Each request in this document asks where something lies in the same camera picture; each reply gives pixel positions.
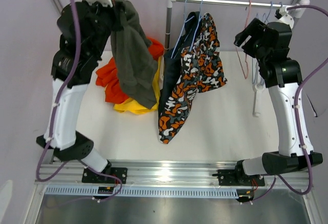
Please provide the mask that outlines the orange camouflage shorts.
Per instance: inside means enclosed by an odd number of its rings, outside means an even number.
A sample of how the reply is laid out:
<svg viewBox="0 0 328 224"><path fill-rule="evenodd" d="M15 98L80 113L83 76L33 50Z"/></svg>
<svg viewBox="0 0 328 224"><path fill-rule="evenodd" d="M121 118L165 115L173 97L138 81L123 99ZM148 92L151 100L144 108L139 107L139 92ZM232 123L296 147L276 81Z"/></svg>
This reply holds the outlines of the orange camouflage shorts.
<svg viewBox="0 0 328 224"><path fill-rule="evenodd" d="M187 121L198 93L223 87L227 83L219 57L220 42L214 19L205 13L192 51L181 51L181 74L158 117L159 140L168 144Z"/></svg>

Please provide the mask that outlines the olive grey shorts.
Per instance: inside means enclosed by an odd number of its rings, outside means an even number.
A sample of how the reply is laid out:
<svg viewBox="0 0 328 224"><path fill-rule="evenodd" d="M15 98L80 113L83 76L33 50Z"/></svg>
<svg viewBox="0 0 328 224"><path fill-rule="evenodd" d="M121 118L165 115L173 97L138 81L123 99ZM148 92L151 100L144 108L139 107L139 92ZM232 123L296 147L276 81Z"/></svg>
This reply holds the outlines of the olive grey shorts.
<svg viewBox="0 0 328 224"><path fill-rule="evenodd" d="M151 109L156 104L152 81L157 61L148 50L151 41L144 33L138 12L129 0L125 1L125 11L120 12L123 30L111 34L117 77L123 93Z"/></svg>

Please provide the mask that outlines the dark navy shorts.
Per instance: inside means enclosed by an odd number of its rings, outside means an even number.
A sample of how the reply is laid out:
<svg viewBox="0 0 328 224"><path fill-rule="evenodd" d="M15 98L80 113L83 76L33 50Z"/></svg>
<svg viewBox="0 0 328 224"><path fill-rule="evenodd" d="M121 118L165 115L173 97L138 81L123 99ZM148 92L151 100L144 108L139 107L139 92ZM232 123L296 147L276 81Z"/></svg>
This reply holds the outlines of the dark navy shorts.
<svg viewBox="0 0 328 224"><path fill-rule="evenodd" d="M185 25L185 31L182 33L182 37L179 42L179 48L177 51L177 55L174 58L171 58L172 50L174 47L172 47L168 52L164 54L164 78L163 78L163 88L160 91L160 99L159 99L159 106L158 106L158 117L162 114L164 111L165 103L169 99L179 77L181 74L181 51L185 47L189 47L192 42L193 34L196 29L196 23L198 19L199 11L196 12L190 12L188 16L191 16L192 14L195 15L195 17L190 20ZM197 31L196 36L199 35L200 31L200 23L199 28Z"/></svg>

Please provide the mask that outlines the yellow shorts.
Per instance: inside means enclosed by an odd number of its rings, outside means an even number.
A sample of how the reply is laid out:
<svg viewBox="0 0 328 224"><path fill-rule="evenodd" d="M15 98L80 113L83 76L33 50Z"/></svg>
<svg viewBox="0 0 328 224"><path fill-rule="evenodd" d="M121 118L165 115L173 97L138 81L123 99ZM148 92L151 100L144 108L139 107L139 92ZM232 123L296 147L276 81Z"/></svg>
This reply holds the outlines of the yellow shorts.
<svg viewBox="0 0 328 224"><path fill-rule="evenodd" d="M142 105L140 105L136 100L132 98L128 98L122 104L115 104L113 106L113 110L118 113L130 112L135 115L143 115L149 112L157 111L159 106L159 98L160 98L160 90L162 87L162 80L161 80L161 68L162 68L162 56L157 59L158 68L155 73L152 86L155 92L156 97L156 104L151 108L148 109Z"/></svg>

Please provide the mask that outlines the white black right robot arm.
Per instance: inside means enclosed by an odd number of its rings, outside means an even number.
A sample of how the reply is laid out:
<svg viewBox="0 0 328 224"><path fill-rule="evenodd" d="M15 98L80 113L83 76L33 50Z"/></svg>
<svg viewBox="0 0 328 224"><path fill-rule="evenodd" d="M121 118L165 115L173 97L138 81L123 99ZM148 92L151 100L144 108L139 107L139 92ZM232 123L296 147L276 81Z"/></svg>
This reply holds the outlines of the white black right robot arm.
<svg viewBox="0 0 328 224"><path fill-rule="evenodd" d="M251 181L253 175L297 172L323 162L322 154L314 151L304 121L300 65L288 57L293 23L292 18L288 23L278 20L268 24L255 18L235 37L234 44L257 59L279 133L278 151L238 161L234 179L240 185Z"/></svg>

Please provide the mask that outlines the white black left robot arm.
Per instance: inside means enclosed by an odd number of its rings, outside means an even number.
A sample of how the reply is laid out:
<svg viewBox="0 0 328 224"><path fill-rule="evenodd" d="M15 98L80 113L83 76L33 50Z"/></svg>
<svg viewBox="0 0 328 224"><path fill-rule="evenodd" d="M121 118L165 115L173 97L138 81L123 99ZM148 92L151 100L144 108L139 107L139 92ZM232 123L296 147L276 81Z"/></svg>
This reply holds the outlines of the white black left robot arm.
<svg viewBox="0 0 328 224"><path fill-rule="evenodd" d="M82 0L63 8L57 20L59 50L51 68L53 108L45 134L36 139L44 149L53 149L61 161L79 160L92 168L93 177L101 183L111 178L110 163L76 126L83 96L108 38L122 30L118 1L111 2L112 6L105 6Z"/></svg>

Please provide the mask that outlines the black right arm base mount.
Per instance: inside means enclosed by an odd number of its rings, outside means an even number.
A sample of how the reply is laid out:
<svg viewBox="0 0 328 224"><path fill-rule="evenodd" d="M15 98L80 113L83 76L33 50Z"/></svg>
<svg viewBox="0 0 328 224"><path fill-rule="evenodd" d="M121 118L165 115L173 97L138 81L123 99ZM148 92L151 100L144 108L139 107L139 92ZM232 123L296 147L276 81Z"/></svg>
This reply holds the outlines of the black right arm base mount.
<svg viewBox="0 0 328 224"><path fill-rule="evenodd" d="M259 175L246 175L240 169L221 169L217 170L214 174L212 174L212 176L218 179L220 186L265 186L264 178L260 179Z"/></svg>

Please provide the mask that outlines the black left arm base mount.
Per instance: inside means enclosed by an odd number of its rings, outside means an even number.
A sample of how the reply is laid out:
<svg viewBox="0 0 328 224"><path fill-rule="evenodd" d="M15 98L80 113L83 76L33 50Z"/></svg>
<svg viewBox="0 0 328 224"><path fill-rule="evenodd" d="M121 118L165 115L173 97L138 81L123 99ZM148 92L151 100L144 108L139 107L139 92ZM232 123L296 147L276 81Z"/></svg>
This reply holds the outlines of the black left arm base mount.
<svg viewBox="0 0 328 224"><path fill-rule="evenodd" d="M128 169L112 167L110 169L110 172L106 172L106 174L119 178L122 181L122 183L125 184L127 181ZM90 183L90 184L117 184L118 183L116 179L101 176L99 174L92 172L90 169L84 169L81 181L83 183Z"/></svg>

